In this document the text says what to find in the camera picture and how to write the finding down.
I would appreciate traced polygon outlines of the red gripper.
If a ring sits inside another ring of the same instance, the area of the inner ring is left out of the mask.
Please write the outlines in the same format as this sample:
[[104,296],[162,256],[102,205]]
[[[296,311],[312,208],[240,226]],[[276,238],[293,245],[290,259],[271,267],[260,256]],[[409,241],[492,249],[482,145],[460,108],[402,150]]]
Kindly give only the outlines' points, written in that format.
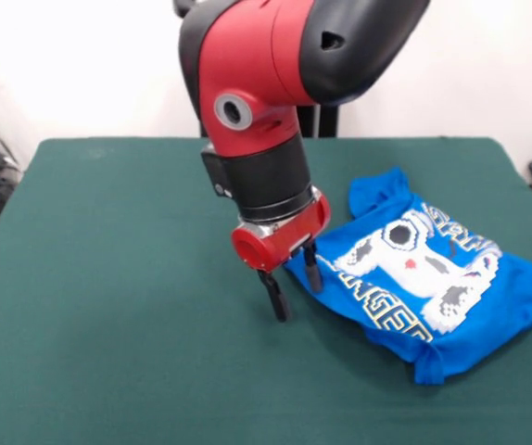
[[319,188],[313,186],[311,192],[313,201],[298,214],[278,222],[240,221],[231,234],[234,250],[241,261],[258,270],[259,279],[268,292],[274,315],[280,323],[289,319],[290,310],[272,271],[287,262],[305,244],[303,258],[310,289],[315,293],[323,290],[313,240],[329,224],[332,211],[327,197]]

